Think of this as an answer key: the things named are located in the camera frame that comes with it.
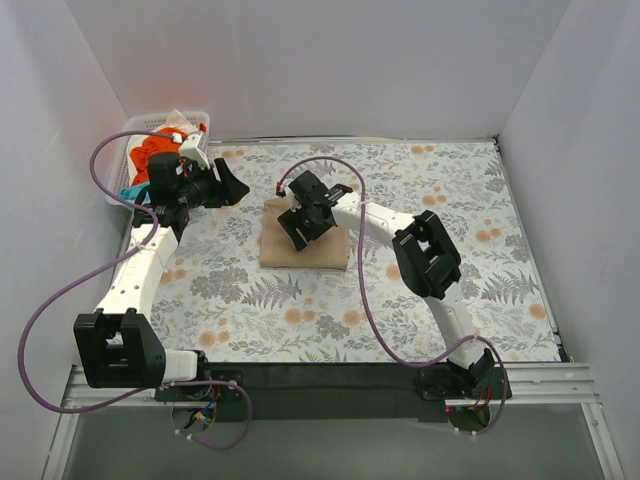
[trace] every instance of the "floral tablecloth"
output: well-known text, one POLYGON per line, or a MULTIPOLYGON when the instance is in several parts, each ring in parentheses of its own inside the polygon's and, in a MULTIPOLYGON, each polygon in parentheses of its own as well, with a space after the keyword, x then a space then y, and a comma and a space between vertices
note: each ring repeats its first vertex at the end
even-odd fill
MULTIPOLYGON (((505 360, 559 360, 529 250, 492 143, 318 143, 216 146, 251 187, 238 205, 196 209, 157 290, 151 323, 167 348, 197 348, 211 361, 390 361, 364 316, 355 234, 346 272, 258 265, 262 204, 293 162, 313 155, 351 162, 369 200, 436 212, 462 255, 471 315, 505 360)), ((327 185, 355 190, 344 167, 309 165, 327 185)), ((392 250, 365 244, 366 285, 388 343, 409 360, 444 349, 426 304, 402 283, 392 250)))

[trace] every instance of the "orange cloth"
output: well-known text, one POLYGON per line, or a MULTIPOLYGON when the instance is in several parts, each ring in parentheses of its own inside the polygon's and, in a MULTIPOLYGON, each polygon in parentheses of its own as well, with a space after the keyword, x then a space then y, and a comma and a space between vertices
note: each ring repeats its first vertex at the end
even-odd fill
MULTIPOLYGON (((169 135, 179 133, 180 135, 182 135, 183 140, 187 136, 182 130, 178 130, 177 128, 173 127, 163 128, 161 130, 158 130, 158 133, 168 133, 169 135)), ((173 143, 173 140, 170 138, 145 138, 144 142, 142 142, 142 146, 136 147, 131 150, 131 161, 133 162, 133 165, 136 167, 136 171, 138 172, 133 178, 131 186, 133 187, 134 185, 139 185, 141 183, 149 181, 147 166, 149 165, 149 157, 151 155, 162 152, 178 153, 179 148, 180 145, 177 143, 173 143)))

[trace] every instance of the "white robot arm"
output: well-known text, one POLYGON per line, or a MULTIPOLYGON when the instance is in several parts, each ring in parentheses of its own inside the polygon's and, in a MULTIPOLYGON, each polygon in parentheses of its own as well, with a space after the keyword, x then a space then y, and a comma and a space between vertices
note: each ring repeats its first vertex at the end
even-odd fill
MULTIPOLYGON (((280 194, 284 194, 289 200, 291 211, 283 214, 279 221, 291 236, 296 248, 301 250, 308 241, 315 240, 332 225, 355 231, 360 229, 360 196, 350 190, 342 185, 336 185, 329 190, 308 171, 284 187, 280 194)), ((403 280, 414 293, 422 296, 431 309, 447 348, 466 336, 478 334, 462 296, 458 270, 459 255, 434 213, 425 212, 422 216, 416 217, 368 202, 365 234, 396 251, 403 280), (429 239, 423 251, 416 241, 416 233, 419 232, 418 229, 430 228, 431 223, 434 223, 436 228, 439 226, 440 230, 436 233, 440 238, 429 239), (426 263, 423 254, 427 255, 426 263), (445 256, 450 256, 452 261, 447 262, 445 256), (422 272, 420 262, 424 264, 422 272), (444 275, 442 271, 438 272, 440 263, 445 264, 451 272, 445 272, 444 275), (429 280, 430 269, 434 270, 431 273, 444 281, 444 285, 441 288, 428 288, 420 292, 420 287, 416 285, 417 280, 429 280)), ((468 370, 484 355, 483 344, 471 340, 458 347, 449 356, 449 361, 468 370)))
MULTIPOLYGON (((331 208, 336 226, 358 231, 360 229, 360 196, 348 193, 331 208)), ((393 248, 396 232, 407 229, 415 219, 407 213, 396 212, 376 203, 367 203, 365 233, 372 240, 393 248)), ((471 315, 462 297, 459 282, 453 282, 442 299, 423 297, 433 313, 440 333, 447 348, 461 338, 477 335, 478 329, 473 325, 471 315)), ((484 345, 471 340, 458 347, 449 360, 462 368, 469 368, 484 354, 484 345)))
MULTIPOLYGON (((234 205, 249 192, 222 158, 209 163, 206 144, 206 134, 194 132, 179 153, 149 159, 151 203, 146 206, 158 217, 159 228, 150 243, 120 265, 96 309, 78 315, 73 327, 92 387, 157 387, 197 377, 198 352, 165 349, 148 319, 162 272, 189 222, 189 210, 234 205), (112 341, 117 335, 121 343, 112 341)), ((138 248, 152 227, 151 216, 136 211, 128 250, 138 248)))

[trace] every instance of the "white backdrop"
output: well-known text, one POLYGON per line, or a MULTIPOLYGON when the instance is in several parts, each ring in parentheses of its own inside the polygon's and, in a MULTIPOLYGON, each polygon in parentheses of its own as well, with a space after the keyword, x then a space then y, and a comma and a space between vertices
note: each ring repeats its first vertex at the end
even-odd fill
MULTIPOLYGON (((2 0, 0 39, 0 478, 33 480, 58 416, 20 383, 18 338, 49 295, 116 254, 125 219, 93 186, 88 162, 124 112, 62 0, 2 0)), ((77 357, 75 317, 92 311, 108 281, 70 293, 33 330, 27 368, 52 403, 77 357)))
POLYGON ((569 353, 586 361, 640 478, 640 0, 573 0, 502 136, 569 353))
POLYGON ((568 0, 67 0, 129 115, 217 137, 499 133, 568 0))

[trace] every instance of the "plastic basket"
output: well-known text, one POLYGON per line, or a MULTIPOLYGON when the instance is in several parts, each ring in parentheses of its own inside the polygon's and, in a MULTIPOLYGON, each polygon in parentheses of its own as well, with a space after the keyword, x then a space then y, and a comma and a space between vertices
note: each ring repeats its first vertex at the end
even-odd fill
MULTIPOLYGON (((139 115, 137 117, 132 117, 127 120, 127 123, 124 124, 122 130, 146 130, 150 132, 154 128, 158 128, 160 125, 162 125, 167 120, 169 113, 170 112, 151 113, 148 115, 139 115)), ((198 127, 201 123, 204 123, 207 127, 207 131, 210 131, 210 119, 207 113, 181 113, 196 127, 198 127)), ((107 186, 109 187, 109 190, 115 194, 119 194, 120 190, 131 186, 131 177, 129 174, 130 162, 127 158, 127 144, 129 143, 129 138, 130 137, 124 137, 119 141, 113 158, 113 163, 111 164, 111 172, 109 173, 109 183, 107 184, 107 186)), ((111 205, 123 206, 121 203, 116 202, 111 197, 108 197, 106 195, 105 197, 107 199, 107 202, 109 202, 111 205)))

